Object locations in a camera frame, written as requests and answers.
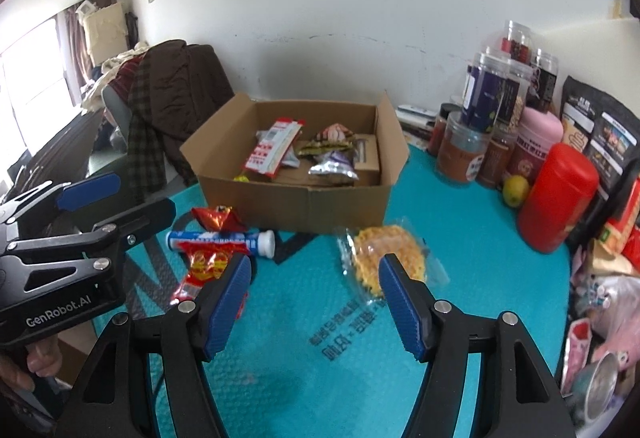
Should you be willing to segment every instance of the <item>curtain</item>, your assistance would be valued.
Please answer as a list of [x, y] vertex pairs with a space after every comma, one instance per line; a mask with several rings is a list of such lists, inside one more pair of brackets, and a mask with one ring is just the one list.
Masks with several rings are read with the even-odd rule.
[[[91, 72], [94, 68], [91, 57], [86, 50], [86, 39], [84, 37], [84, 27], [78, 21], [76, 10], [84, 0], [77, 2], [64, 10], [66, 31], [68, 33], [69, 52], [71, 53], [71, 63], [76, 69], [78, 86], [82, 87], [91, 79]], [[89, 0], [98, 8], [104, 8], [116, 2], [116, 0]]]

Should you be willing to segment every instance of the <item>window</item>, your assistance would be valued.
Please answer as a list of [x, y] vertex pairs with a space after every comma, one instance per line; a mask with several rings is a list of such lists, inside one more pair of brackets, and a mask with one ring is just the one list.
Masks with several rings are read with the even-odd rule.
[[0, 55], [0, 70], [0, 115], [2, 119], [13, 117], [15, 127], [9, 129], [12, 134], [4, 144], [15, 146], [15, 151], [13, 147], [10, 150], [12, 158], [17, 153], [8, 164], [0, 161], [3, 171], [17, 160], [24, 146], [36, 154], [77, 110], [66, 85], [55, 19], [45, 21], [5, 50]]

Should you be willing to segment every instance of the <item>yellow fruit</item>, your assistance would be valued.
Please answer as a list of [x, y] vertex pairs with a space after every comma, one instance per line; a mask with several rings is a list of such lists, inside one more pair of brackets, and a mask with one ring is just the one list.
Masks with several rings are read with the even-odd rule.
[[522, 206], [529, 196], [529, 182], [524, 176], [511, 176], [502, 186], [502, 198], [513, 209]]

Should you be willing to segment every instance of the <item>white tube cap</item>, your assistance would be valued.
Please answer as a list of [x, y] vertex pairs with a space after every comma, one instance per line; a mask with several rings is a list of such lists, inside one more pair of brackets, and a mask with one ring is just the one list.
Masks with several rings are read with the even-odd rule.
[[276, 253], [276, 236], [273, 230], [261, 232], [258, 236], [258, 254], [264, 258], [273, 259]]

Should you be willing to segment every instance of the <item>blue tube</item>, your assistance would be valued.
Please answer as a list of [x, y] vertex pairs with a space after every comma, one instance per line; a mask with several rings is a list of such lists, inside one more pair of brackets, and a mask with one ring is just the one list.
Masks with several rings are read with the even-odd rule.
[[244, 243], [252, 256], [273, 259], [275, 253], [275, 236], [272, 230], [266, 232], [188, 232], [174, 230], [166, 235], [166, 246], [180, 252], [179, 243]]

